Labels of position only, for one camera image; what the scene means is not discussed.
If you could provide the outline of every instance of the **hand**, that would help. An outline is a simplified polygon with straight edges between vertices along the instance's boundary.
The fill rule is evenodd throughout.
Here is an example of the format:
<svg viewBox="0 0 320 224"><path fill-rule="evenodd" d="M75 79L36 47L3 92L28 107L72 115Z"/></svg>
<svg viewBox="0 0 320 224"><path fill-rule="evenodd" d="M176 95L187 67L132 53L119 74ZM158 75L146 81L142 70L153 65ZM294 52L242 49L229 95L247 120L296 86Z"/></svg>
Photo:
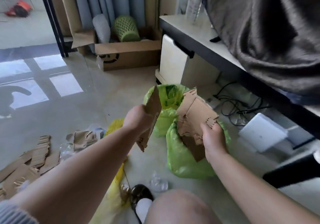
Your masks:
<svg viewBox="0 0 320 224"><path fill-rule="evenodd" d="M205 157L208 162L217 160L222 155L228 154L226 137L222 127L215 123L212 129L207 124L201 123L202 139L205 147Z"/></svg>
<svg viewBox="0 0 320 224"><path fill-rule="evenodd" d="M153 118L152 115L146 113L145 107L145 105L141 104L130 109L124 118L123 126L136 131L138 135L149 129Z"/></svg>

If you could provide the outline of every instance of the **plastic bottle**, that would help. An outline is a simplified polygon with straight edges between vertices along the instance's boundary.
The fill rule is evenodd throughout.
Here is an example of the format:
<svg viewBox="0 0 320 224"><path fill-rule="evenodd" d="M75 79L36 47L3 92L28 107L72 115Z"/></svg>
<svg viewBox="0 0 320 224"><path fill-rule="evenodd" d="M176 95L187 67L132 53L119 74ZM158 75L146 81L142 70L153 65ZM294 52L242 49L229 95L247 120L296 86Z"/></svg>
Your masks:
<svg viewBox="0 0 320 224"><path fill-rule="evenodd" d="M186 18L191 23L195 23L198 17L201 2L202 0L188 0L188 4L186 6Z"/></svg>

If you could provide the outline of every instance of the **white cabinet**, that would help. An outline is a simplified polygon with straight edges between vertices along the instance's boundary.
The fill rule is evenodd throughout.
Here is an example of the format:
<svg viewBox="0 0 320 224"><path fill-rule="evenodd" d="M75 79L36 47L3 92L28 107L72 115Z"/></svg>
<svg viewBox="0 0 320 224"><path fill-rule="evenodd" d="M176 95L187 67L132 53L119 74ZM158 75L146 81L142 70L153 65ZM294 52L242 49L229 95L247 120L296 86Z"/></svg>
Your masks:
<svg viewBox="0 0 320 224"><path fill-rule="evenodd" d="M190 58L166 34L162 39L160 69L155 75L162 84L182 84L188 88L214 84L220 71L202 57Z"/></svg>

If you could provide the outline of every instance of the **garbage bag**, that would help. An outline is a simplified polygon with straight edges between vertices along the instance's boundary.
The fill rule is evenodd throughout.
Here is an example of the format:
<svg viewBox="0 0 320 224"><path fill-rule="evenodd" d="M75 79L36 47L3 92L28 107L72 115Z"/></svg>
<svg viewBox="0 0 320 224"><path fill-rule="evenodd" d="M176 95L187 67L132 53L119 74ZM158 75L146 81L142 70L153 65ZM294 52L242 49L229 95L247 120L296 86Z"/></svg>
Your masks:
<svg viewBox="0 0 320 224"><path fill-rule="evenodd" d="M149 89L143 99L143 104L147 103L153 90L154 87ZM179 84L168 84L158 85L158 90L162 110L153 129L156 137L165 136L173 121L178 118L176 110L183 100L183 93L189 88Z"/></svg>
<svg viewBox="0 0 320 224"><path fill-rule="evenodd" d="M230 136L224 129L227 146ZM167 141L167 167L180 178L205 179L215 175L213 168L206 159L196 162L190 150L182 143L175 120L166 134Z"/></svg>

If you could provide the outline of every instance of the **white device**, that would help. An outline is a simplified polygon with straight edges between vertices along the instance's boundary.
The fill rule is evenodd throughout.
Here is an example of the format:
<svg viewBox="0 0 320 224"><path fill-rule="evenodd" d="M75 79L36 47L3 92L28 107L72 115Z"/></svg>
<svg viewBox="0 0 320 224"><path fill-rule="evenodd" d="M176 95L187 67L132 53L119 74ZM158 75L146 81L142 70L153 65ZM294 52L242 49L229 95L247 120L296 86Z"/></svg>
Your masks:
<svg viewBox="0 0 320 224"><path fill-rule="evenodd" d="M239 131L258 152L264 152L288 137L288 131L262 113L258 113Z"/></svg>

